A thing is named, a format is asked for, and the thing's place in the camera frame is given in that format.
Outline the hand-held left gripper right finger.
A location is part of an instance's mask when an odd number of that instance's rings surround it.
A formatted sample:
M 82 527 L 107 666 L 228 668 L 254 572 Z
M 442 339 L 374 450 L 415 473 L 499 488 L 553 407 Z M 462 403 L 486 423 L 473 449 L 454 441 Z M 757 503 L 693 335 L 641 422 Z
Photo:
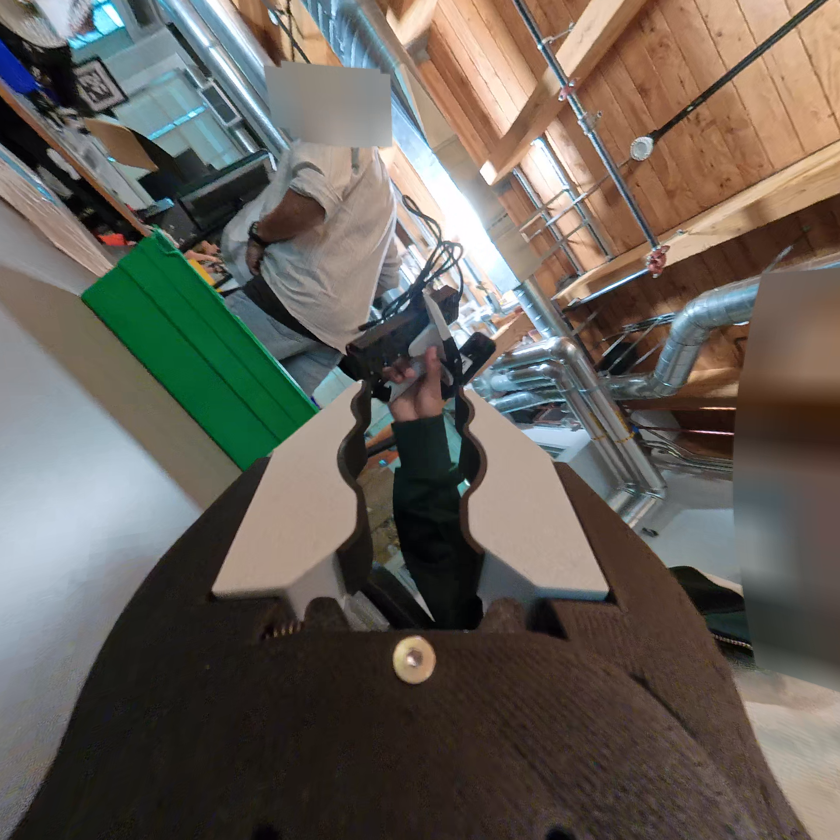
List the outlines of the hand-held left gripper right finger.
M 467 535 L 484 553 L 477 593 L 488 607 L 510 598 L 604 601 L 595 559 L 554 461 L 474 391 L 463 393 L 463 442 L 478 455 L 464 497 Z

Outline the silver ventilation duct pipes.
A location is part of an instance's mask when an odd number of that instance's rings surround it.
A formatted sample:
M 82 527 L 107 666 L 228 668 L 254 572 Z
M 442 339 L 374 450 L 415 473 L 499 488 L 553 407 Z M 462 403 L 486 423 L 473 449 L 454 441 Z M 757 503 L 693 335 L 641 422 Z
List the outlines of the silver ventilation duct pipes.
M 709 334 L 750 321 L 759 287 L 758 279 L 750 279 L 701 294 L 672 319 L 652 372 L 610 376 L 596 373 L 573 332 L 536 282 L 528 280 L 517 294 L 543 340 L 501 355 L 482 377 L 479 392 L 489 395 L 490 405 L 501 413 L 564 403 L 612 475 L 611 508 L 635 528 L 664 502 L 667 486 L 618 403 L 677 394 Z

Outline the person's right hand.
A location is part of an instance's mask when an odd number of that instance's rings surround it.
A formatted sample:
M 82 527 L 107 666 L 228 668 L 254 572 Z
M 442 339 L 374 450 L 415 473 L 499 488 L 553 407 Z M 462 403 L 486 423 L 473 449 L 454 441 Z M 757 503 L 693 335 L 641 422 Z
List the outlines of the person's right hand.
M 400 395 L 389 402 L 389 411 L 397 424 L 440 417 L 443 413 L 442 364 L 437 346 L 426 349 L 421 367 L 419 371 L 412 360 L 400 358 L 382 371 L 387 382 L 407 385 Z

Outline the metal sprinkler pipe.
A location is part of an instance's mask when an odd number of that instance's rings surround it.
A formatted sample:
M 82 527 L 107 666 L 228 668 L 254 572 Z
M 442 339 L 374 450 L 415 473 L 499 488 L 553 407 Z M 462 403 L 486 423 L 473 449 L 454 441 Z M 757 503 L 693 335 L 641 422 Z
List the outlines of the metal sprinkler pipe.
M 553 106 L 566 102 L 574 112 L 581 130 L 592 144 L 647 240 L 649 252 L 645 258 L 646 272 L 651 277 L 660 277 L 665 270 L 668 247 L 659 242 L 637 204 L 635 195 L 624 180 L 621 168 L 597 132 L 596 115 L 585 110 L 577 92 L 579 83 L 572 80 L 572 76 L 579 76 L 583 80 L 592 73 L 627 23 L 637 14 L 641 2 L 589 2 L 559 49 L 553 47 L 551 38 L 543 36 L 526 2 L 515 1 L 514 5 L 558 83 L 559 89 L 550 93 L 549 101 Z

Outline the cardboard document stand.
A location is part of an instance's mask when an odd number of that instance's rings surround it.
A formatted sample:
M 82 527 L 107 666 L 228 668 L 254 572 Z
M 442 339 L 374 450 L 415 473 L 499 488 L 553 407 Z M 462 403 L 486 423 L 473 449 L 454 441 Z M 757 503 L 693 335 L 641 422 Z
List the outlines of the cardboard document stand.
M 83 123 L 87 131 L 104 145 L 110 157 L 121 165 L 147 172 L 172 170 L 175 167 L 174 157 L 132 129 L 93 118 L 84 118 Z

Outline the instruction sheet on stand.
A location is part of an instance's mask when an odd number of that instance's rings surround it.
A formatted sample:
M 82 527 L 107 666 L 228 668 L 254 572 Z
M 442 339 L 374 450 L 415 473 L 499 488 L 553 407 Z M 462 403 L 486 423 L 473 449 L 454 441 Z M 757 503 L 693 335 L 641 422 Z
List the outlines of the instruction sheet on stand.
M 1 149 L 2 204 L 26 219 L 30 226 L 79 266 L 100 278 L 112 268 L 93 235 L 67 210 L 42 180 L 15 155 Z

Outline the black usb hub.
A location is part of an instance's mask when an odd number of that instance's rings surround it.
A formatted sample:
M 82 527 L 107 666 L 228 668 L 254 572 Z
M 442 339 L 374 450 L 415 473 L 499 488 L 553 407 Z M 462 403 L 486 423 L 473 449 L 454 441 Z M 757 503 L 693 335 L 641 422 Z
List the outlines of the black usb hub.
M 356 381 L 383 381 L 384 368 L 401 358 L 421 359 L 428 347 L 446 357 L 452 340 L 449 325 L 459 315 L 459 290 L 450 286 L 425 287 L 394 301 L 390 310 L 346 346 L 339 368 Z

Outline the framed marker sign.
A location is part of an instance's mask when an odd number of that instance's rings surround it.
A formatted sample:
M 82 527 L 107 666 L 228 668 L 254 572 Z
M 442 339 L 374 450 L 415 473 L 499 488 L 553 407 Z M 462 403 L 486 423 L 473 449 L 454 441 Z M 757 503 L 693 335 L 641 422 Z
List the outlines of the framed marker sign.
M 110 112 L 130 100 L 99 57 L 75 64 L 73 72 L 81 99 L 95 114 Z

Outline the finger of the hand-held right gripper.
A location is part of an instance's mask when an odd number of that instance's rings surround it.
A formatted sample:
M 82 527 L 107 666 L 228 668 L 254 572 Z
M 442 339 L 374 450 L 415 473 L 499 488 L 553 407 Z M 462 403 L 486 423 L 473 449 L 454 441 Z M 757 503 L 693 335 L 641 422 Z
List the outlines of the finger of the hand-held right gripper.
M 435 348 L 438 354 L 452 354 L 455 343 L 445 316 L 429 291 L 423 293 L 427 314 L 427 326 L 422 330 L 422 354 Z

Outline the wooden table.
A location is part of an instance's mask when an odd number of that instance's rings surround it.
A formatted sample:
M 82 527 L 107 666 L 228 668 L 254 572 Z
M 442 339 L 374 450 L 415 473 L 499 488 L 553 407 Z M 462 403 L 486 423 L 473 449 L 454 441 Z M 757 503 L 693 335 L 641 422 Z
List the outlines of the wooden table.
M 107 159 L 98 157 L 97 167 L 92 169 L 78 150 L 67 145 L 66 141 L 74 140 L 76 135 L 67 127 L 59 129 L 51 119 L 43 119 L 32 101 L 19 96 L 4 81 L 1 97 L 2 134 L 7 136 L 15 128 L 24 132 L 15 143 L 19 149 L 26 149 L 26 160 L 32 157 L 38 165 L 53 172 L 67 190 L 86 207 L 91 207 L 113 231 L 127 235 L 132 241 L 152 234 L 151 228 L 100 178 L 100 175 L 116 174 Z

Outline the person's right forearm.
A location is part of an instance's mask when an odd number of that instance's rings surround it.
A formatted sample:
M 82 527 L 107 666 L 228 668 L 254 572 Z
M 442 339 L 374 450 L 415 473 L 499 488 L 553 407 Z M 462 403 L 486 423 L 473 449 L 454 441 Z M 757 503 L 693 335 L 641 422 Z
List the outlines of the person's right forearm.
M 393 517 L 401 552 L 438 628 L 469 631 L 483 616 L 477 594 L 483 554 L 460 521 L 461 475 L 448 451 L 443 415 L 393 424 L 400 465 Z

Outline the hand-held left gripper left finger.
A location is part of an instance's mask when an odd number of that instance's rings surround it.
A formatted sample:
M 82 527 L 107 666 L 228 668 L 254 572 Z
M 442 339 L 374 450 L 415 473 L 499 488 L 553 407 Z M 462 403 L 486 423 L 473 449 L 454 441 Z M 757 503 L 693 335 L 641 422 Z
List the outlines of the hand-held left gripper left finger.
M 212 587 L 217 599 L 278 597 L 344 606 L 372 567 L 358 477 L 371 388 L 353 383 L 270 455 Z

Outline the wooden ceiling beam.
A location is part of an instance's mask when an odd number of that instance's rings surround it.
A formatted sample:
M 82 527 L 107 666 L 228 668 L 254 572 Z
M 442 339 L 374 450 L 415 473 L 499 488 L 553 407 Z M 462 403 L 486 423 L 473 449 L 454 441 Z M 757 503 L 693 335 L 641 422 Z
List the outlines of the wooden ceiling beam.
M 839 193 L 839 142 L 751 185 L 664 234 L 669 268 L 712 247 L 774 223 Z M 586 272 L 555 297 L 562 307 L 585 304 L 648 273 L 647 245 Z
M 542 36 L 526 2 L 514 2 L 520 17 L 547 65 L 509 130 L 480 168 L 495 186 L 528 153 L 531 143 L 550 126 L 561 109 L 579 106 L 576 93 L 645 6 L 645 1 L 591 1 L 564 35 Z

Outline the green plastic bin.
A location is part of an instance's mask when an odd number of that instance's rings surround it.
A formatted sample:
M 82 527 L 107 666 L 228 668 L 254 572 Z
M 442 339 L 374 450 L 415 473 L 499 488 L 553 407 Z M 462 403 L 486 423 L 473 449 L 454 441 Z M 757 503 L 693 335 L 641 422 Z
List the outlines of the green plastic bin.
M 81 300 L 241 470 L 318 411 L 159 229 Z

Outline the person's green jacket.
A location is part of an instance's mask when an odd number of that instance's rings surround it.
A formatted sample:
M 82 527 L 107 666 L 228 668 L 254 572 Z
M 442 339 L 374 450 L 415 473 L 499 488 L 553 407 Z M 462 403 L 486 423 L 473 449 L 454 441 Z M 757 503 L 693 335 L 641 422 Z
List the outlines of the person's green jacket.
M 703 618 L 716 643 L 728 652 L 754 656 L 742 594 L 689 566 L 669 569 Z

